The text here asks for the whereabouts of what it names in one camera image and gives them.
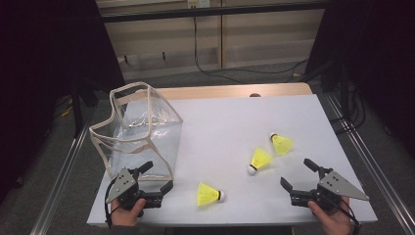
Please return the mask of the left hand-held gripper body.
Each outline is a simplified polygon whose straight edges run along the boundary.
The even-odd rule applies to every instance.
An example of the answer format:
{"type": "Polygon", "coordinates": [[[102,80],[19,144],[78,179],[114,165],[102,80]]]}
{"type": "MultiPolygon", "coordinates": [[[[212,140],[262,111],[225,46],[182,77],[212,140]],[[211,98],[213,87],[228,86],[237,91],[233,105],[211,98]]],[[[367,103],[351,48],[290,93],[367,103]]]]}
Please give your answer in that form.
{"type": "Polygon", "coordinates": [[[119,205],[124,209],[131,211],[139,199],[144,199],[145,209],[157,209],[161,207],[163,199],[162,192],[146,193],[141,190],[138,183],[138,177],[146,172],[146,169],[123,168],[109,185],[105,196],[105,203],[110,204],[118,200],[119,205]]]}

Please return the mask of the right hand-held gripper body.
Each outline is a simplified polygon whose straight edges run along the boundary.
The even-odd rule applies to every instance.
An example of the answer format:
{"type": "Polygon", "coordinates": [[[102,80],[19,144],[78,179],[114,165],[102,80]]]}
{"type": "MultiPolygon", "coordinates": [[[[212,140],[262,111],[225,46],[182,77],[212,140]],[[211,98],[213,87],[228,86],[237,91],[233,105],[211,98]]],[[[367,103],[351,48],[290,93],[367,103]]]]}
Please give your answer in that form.
{"type": "Polygon", "coordinates": [[[315,202],[323,211],[331,211],[341,205],[342,196],[369,201],[370,198],[347,179],[331,168],[312,166],[312,171],[319,174],[319,182],[315,189],[310,191],[295,190],[289,185],[291,204],[306,207],[309,201],[315,202]]]}

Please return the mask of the clear plastic bag beige trim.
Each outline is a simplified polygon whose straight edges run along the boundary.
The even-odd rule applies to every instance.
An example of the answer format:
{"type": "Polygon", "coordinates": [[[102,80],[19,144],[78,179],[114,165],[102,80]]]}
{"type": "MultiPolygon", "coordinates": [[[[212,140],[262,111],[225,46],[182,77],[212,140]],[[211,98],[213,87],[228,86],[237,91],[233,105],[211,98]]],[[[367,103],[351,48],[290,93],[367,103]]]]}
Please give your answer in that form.
{"type": "Polygon", "coordinates": [[[154,166],[141,181],[168,181],[174,167],[183,124],[182,117],[155,88],[135,82],[110,92],[111,115],[89,127],[90,138],[109,177],[123,168],[151,161],[154,166]]]}

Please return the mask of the yellow plastic shuttlecock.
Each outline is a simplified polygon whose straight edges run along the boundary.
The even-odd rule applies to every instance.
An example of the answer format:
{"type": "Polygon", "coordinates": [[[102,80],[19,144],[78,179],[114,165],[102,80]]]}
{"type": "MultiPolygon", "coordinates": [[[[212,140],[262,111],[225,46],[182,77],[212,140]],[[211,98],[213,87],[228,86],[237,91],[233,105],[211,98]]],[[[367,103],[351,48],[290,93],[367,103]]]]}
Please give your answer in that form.
{"type": "Polygon", "coordinates": [[[197,206],[204,206],[210,203],[225,201],[225,194],[201,182],[197,191],[197,206]]]}
{"type": "Polygon", "coordinates": [[[279,156],[288,154],[294,146],[294,141],[292,139],[276,133],[272,133],[270,139],[276,154],[279,156]]]}
{"type": "Polygon", "coordinates": [[[248,174],[255,175],[260,169],[268,166],[273,158],[262,148],[256,148],[250,165],[248,166],[248,174]]]}

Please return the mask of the person's left hand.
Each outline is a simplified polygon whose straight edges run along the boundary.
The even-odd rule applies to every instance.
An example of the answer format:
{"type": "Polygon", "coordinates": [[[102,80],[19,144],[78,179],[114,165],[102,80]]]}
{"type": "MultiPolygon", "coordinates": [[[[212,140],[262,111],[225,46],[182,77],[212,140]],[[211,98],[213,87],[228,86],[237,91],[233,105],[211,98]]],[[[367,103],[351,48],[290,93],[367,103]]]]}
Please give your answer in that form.
{"type": "Polygon", "coordinates": [[[113,225],[135,226],[137,224],[138,214],[143,210],[145,204],[145,199],[139,199],[130,211],[126,211],[120,206],[118,200],[113,200],[111,202],[111,219],[113,225]]]}

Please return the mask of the person's right hand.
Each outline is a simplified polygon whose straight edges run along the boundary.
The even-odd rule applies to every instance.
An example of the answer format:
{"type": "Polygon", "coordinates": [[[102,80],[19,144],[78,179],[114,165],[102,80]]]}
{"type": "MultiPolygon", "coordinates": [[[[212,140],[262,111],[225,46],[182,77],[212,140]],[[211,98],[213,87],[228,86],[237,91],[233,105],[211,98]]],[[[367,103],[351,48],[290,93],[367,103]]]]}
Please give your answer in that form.
{"type": "Polygon", "coordinates": [[[315,202],[308,201],[308,207],[319,219],[326,235],[352,235],[354,225],[350,218],[341,211],[323,211],[315,202]]]}

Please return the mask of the white table mat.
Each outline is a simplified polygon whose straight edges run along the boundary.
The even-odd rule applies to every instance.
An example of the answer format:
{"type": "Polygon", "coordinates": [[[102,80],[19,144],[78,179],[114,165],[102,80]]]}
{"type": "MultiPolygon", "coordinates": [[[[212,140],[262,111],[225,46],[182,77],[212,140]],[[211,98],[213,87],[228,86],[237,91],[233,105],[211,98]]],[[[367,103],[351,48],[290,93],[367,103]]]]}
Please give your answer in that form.
{"type": "Polygon", "coordinates": [[[158,209],[145,211],[144,225],[255,226],[293,225],[313,221],[311,212],[294,207],[280,178],[298,190],[318,183],[304,165],[311,159],[332,168],[354,186],[360,182],[332,125],[314,95],[174,100],[184,124],[172,190],[158,209]],[[292,150],[276,154],[270,135],[294,141],[292,150]],[[254,150],[273,161],[248,174],[254,150]],[[199,184],[222,191],[225,201],[197,206],[199,184]]]}

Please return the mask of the wooden table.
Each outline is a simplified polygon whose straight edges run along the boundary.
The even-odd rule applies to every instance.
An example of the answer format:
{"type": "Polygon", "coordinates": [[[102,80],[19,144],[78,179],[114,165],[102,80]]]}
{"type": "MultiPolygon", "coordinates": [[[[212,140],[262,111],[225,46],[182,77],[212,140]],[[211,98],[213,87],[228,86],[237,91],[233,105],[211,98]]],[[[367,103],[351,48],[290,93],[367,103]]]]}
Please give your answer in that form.
{"type": "Polygon", "coordinates": [[[303,82],[157,88],[157,91],[168,100],[312,94],[309,85],[303,82]]]}

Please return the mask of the black curtain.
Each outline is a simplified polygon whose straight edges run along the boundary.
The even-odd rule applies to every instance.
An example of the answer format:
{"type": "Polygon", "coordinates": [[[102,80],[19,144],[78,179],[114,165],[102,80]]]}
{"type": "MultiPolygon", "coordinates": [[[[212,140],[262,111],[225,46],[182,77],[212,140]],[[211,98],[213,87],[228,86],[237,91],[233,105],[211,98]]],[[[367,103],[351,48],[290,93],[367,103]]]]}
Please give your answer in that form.
{"type": "Polygon", "coordinates": [[[58,98],[124,84],[96,0],[0,0],[0,203],[31,164],[58,98]]]}
{"type": "Polygon", "coordinates": [[[306,71],[345,69],[415,159],[415,0],[328,0],[306,71]]]}

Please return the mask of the light wooden cabinet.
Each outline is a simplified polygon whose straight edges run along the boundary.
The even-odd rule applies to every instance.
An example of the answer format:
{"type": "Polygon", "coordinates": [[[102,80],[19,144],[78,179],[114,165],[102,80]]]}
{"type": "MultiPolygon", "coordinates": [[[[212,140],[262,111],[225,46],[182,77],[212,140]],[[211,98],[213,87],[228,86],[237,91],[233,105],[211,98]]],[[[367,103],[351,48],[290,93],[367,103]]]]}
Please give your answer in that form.
{"type": "MultiPolygon", "coordinates": [[[[210,7],[310,0],[210,0],[210,7]]],[[[96,0],[100,14],[189,9],[187,0],[96,0]]],[[[126,80],[306,59],[324,11],[107,23],[126,80]]]]}

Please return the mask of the black metal crossbar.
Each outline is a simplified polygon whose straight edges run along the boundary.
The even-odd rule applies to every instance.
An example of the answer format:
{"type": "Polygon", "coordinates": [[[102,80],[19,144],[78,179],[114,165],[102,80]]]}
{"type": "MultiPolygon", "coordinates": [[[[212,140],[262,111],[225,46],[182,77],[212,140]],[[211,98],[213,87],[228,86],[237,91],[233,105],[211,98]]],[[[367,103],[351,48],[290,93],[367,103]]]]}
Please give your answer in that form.
{"type": "Polygon", "coordinates": [[[289,12],[325,9],[331,5],[330,0],[307,2],[278,3],[267,5],[227,6],[199,9],[166,10],[144,13],[106,14],[101,17],[104,23],[122,23],[150,20],[168,20],[179,18],[227,16],[271,12],[289,12]]]}

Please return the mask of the aluminium floor rail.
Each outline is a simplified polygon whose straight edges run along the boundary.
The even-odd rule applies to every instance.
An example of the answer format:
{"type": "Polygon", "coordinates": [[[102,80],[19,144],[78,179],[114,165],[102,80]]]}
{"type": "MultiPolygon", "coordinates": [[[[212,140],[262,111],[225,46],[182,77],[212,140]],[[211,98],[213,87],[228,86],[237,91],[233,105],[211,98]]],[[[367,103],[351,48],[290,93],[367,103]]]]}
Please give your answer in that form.
{"type": "Polygon", "coordinates": [[[60,169],[55,183],[29,235],[47,235],[52,219],[68,184],[69,176],[72,172],[74,163],[76,162],[80,149],[83,145],[87,129],[93,120],[94,114],[95,108],[89,108],[85,111],[85,115],[83,116],[84,123],[81,125],[78,135],[71,143],[69,152],[66,155],[65,161],[60,169]]]}
{"type": "Polygon", "coordinates": [[[348,122],[335,95],[320,101],[378,218],[363,225],[361,234],[415,235],[415,161],[370,108],[348,122]]]}

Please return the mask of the white wall socket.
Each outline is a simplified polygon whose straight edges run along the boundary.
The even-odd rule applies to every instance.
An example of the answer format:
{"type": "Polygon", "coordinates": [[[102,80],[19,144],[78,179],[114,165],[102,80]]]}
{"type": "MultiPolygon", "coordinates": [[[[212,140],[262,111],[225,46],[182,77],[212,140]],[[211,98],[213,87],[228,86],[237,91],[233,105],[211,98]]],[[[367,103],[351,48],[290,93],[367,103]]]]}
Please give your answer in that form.
{"type": "Polygon", "coordinates": [[[187,0],[187,5],[189,9],[209,8],[210,0],[187,0]]]}

